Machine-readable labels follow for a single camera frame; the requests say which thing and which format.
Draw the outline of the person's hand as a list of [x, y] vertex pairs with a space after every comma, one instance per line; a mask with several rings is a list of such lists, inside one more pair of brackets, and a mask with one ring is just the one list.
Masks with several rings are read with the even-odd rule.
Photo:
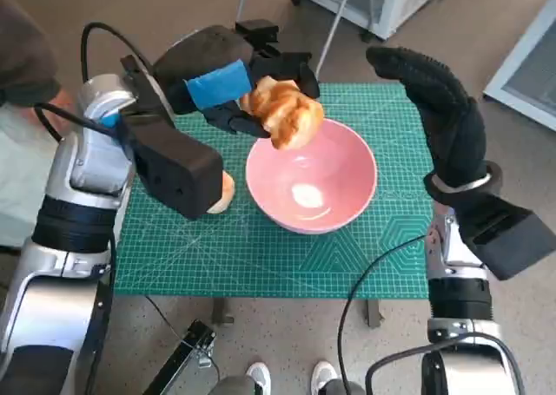
[[64, 88], [60, 88], [53, 100], [50, 101], [51, 104], [57, 106], [60, 109], [75, 114], [76, 104], [74, 102], [71, 94]]

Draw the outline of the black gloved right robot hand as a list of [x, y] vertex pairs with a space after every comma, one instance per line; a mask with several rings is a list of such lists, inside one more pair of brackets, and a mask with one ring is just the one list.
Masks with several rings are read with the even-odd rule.
[[370, 47], [376, 75], [400, 82], [417, 108], [434, 173], [450, 188], [487, 174], [486, 133], [477, 102], [445, 64], [406, 48]]

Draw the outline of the black left robot hand blue tape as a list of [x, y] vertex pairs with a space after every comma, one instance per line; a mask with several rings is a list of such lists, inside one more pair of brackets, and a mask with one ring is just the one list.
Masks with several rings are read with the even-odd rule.
[[311, 54], [279, 51], [278, 34], [279, 26], [266, 19], [237, 22], [232, 29], [212, 25], [196, 30], [155, 62], [154, 78], [175, 114], [199, 111], [223, 131], [269, 138], [252, 113], [239, 106], [257, 82], [266, 76], [292, 80], [304, 95], [320, 95], [308, 66]]

